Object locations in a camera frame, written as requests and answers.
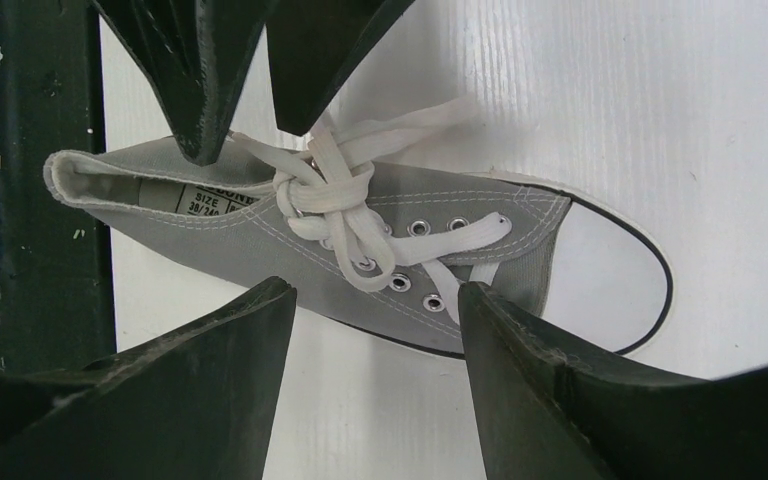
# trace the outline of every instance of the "white surface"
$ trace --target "white surface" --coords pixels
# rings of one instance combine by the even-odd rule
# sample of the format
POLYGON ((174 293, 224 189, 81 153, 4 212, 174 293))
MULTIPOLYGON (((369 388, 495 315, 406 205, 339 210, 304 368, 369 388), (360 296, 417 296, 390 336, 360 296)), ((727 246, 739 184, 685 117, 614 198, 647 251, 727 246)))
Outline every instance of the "white surface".
MULTIPOLYGON (((290 146, 264 53, 234 128, 290 146)), ((103 60, 108 147, 167 135, 106 28, 103 60)), ((533 174, 613 206, 676 277, 667 325, 635 358, 702 377, 768 363, 768 1, 417 0, 332 110, 346 124, 458 94, 482 118, 404 161, 533 174)), ((118 234, 113 255, 120 348, 242 290, 118 234)), ((463 364, 299 312, 266 478, 482 477, 463 364)))

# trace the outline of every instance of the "knotted shoelace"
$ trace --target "knotted shoelace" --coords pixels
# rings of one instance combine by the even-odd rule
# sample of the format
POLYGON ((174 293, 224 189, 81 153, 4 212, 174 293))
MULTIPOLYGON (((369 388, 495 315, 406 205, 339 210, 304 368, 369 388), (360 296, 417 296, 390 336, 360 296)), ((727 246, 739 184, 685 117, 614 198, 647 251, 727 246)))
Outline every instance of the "knotted shoelace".
MULTIPOLYGON (((389 120, 361 122, 332 132, 322 123, 311 131, 307 150, 296 154, 249 138, 254 156, 275 168, 271 184, 255 187, 260 195, 276 192, 278 208, 300 238, 333 250, 346 280, 358 290, 387 288, 397 266, 421 265, 434 282, 446 311, 456 324, 460 282, 439 259, 492 245, 511 231, 499 213, 461 228, 422 236, 394 237, 381 216, 366 205, 372 160, 462 123, 472 104, 458 99, 389 120), (377 267, 378 273, 371 273, 377 267)), ((473 266, 470 280, 493 282, 499 263, 473 266)))

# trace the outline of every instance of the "white toe cap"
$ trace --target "white toe cap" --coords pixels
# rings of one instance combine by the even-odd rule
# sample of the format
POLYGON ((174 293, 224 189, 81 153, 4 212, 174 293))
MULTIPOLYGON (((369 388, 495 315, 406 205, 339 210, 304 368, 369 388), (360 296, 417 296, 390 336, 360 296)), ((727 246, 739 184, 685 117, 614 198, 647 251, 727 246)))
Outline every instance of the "white toe cap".
POLYGON ((649 246, 574 203, 558 232, 543 318, 602 348, 623 349, 666 313, 667 275, 649 246))

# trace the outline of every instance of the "eyelet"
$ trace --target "eyelet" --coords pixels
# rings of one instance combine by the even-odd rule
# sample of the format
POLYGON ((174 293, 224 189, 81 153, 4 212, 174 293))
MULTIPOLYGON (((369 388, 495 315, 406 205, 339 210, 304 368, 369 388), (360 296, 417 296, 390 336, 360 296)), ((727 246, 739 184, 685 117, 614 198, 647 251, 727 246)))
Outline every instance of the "eyelet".
POLYGON ((410 287, 410 278, 408 278, 407 275, 403 273, 394 273, 393 276, 390 277, 390 288, 394 292, 404 293, 410 290, 410 287))
POLYGON ((463 217, 455 217, 451 220, 449 220, 449 231, 454 231, 459 228, 463 228, 465 226, 469 225, 469 220, 463 218, 463 217))
POLYGON ((408 233, 411 237, 422 237, 431 233, 431 225, 425 220, 415 220, 408 227, 408 233))
POLYGON ((422 306, 433 313, 440 313, 446 309, 443 299, 436 293, 429 293, 422 299, 422 306))
POLYGON ((376 267, 378 267, 378 264, 375 263, 375 260, 371 258, 367 258, 363 262, 355 263, 355 266, 358 267, 358 269, 363 270, 364 272, 371 272, 375 270, 376 267))

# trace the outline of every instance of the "sneaker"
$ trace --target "sneaker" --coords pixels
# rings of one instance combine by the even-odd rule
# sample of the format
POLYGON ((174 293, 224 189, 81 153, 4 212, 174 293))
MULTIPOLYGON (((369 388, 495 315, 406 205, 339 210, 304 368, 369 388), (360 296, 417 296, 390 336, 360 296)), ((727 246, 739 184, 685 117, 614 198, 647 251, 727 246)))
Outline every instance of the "sneaker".
POLYGON ((641 345, 672 280, 639 228, 537 179, 373 162, 472 112, 459 99, 342 132, 317 124, 302 152, 232 134, 207 167, 172 138, 62 151, 44 177, 59 201, 175 262, 246 287, 278 275, 299 306, 420 349, 463 353, 468 280, 603 348, 641 345))

